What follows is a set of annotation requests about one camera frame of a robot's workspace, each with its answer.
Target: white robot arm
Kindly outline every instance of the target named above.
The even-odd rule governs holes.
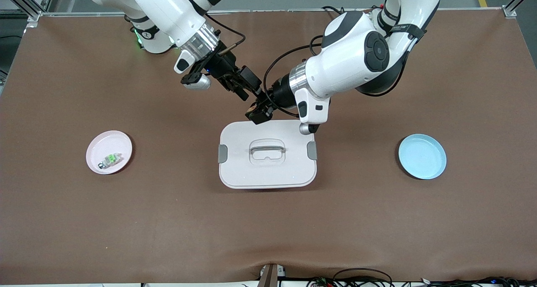
[[[440,2],[386,0],[383,8],[369,14],[341,14],[326,27],[320,54],[263,91],[261,81],[248,67],[236,67],[236,57],[230,52],[236,44],[226,47],[220,41],[220,31],[203,17],[220,0],[94,1],[123,10],[150,52],[166,51],[171,46],[169,38],[173,39],[181,49],[174,70],[185,73],[191,68],[181,79],[186,88],[209,88],[211,81],[206,75],[211,75],[243,100],[248,98],[247,91],[251,92],[256,100],[246,116],[255,124],[270,120],[276,109],[297,107],[303,134],[316,132],[318,125],[327,121],[333,94],[357,89],[381,96],[391,91]]]
[[[320,54],[273,84],[274,103],[286,109],[297,106],[301,132],[309,134],[328,119],[332,95],[352,89],[370,96],[389,92],[439,2],[386,0],[383,9],[369,15],[340,15],[326,27]]]
[[[92,0],[96,4],[118,8],[125,13],[126,19],[134,27],[144,48],[151,53],[166,52],[173,46],[168,35],[159,31],[134,0]]]

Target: strap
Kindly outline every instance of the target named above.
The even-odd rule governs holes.
[[[142,18],[129,18],[129,17],[127,17],[127,18],[128,18],[129,21],[131,21],[132,23],[143,23],[143,22],[145,22],[145,21],[149,21],[149,18],[148,18],[147,16],[142,17]]]
[[[384,30],[386,31],[386,34],[388,34],[391,30],[391,26],[388,25],[383,19],[382,19],[382,15],[380,15],[380,13],[378,14],[378,16],[376,16],[376,22],[378,23],[378,25]]]
[[[384,14],[386,14],[387,17],[389,17],[393,21],[397,21],[398,17],[388,12],[388,10],[386,9],[386,5],[384,5],[384,9],[382,10],[384,11]]]
[[[402,25],[393,26],[391,32],[406,32],[409,34],[409,39],[418,38],[418,40],[420,40],[427,31],[421,30],[420,27],[412,25],[411,23],[404,23]]]

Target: floor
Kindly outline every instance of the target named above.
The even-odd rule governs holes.
[[[484,6],[502,6],[509,0],[441,0],[441,8],[479,8]],[[383,0],[222,0],[213,10],[288,10],[290,8],[320,8],[325,5],[344,8],[368,8],[381,4]],[[22,35],[25,18],[13,17],[16,6],[10,0],[0,0],[0,37]],[[91,0],[54,0],[50,12],[115,12],[116,9],[94,4]],[[516,10],[516,18],[528,49],[537,64],[537,0],[525,0]],[[0,48],[6,51],[0,54],[0,69],[8,72],[19,38],[0,39]]]

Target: light blue plate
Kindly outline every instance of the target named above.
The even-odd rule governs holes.
[[[446,152],[431,136],[414,134],[399,145],[399,161],[403,168],[419,179],[434,179],[446,168]]]

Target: brown tablecloth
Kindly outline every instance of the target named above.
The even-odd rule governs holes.
[[[247,35],[237,64],[260,77],[330,21],[219,18]],[[142,51],[128,29],[121,17],[43,17],[24,35],[0,98],[0,284],[236,281],[270,262],[288,276],[352,266],[397,280],[537,276],[537,70],[501,10],[439,11],[392,93],[334,96],[317,178],[278,191],[219,179],[220,132],[249,103],[217,83],[186,90],[178,52]],[[284,59],[270,83],[308,54]],[[136,148],[111,176],[84,159],[106,130]],[[445,148],[439,178],[399,168],[397,146],[413,133]]]

